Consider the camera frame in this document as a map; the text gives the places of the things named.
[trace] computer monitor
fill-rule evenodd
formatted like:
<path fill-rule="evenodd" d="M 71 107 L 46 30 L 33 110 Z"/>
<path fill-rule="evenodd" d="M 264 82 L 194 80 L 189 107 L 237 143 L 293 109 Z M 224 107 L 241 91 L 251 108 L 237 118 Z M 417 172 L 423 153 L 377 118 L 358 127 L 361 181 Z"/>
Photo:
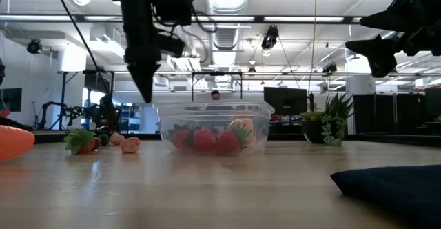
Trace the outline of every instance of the computer monitor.
<path fill-rule="evenodd" d="M 264 87 L 263 99 L 276 115 L 299 115 L 308 110 L 308 94 L 304 89 Z"/>
<path fill-rule="evenodd" d="M 426 115 L 441 115 L 441 88 L 426 88 Z"/>

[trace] navy fabric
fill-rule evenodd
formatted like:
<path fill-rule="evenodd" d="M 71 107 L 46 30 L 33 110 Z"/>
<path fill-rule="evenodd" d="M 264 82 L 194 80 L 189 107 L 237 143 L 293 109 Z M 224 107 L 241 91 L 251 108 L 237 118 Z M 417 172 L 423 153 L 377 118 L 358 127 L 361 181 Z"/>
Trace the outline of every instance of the navy fabric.
<path fill-rule="evenodd" d="M 331 178 L 344 195 L 379 205 L 416 228 L 441 228 L 441 165 L 349 170 Z"/>

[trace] plastic container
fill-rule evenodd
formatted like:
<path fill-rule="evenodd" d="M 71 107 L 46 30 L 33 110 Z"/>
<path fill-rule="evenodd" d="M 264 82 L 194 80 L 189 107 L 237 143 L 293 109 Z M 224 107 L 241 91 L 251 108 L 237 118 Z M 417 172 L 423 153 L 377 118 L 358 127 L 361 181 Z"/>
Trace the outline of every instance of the plastic container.
<path fill-rule="evenodd" d="M 207 155 L 248 155 L 263 150 L 273 112 L 264 101 L 158 106 L 164 143 L 183 152 Z"/>

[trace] wooden table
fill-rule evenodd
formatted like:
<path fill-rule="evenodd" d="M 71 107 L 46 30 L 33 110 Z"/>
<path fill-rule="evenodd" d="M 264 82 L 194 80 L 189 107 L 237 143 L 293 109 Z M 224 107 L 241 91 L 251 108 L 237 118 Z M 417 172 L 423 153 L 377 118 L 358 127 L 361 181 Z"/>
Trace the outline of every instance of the wooden table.
<path fill-rule="evenodd" d="M 345 142 L 269 142 L 248 158 L 171 154 L 144 141 L 71 156 L 37 145 L 0 163 L 0 228 L 405 228 L 341 195 L 333 172 L 441 162 L 441 149 Z"/>

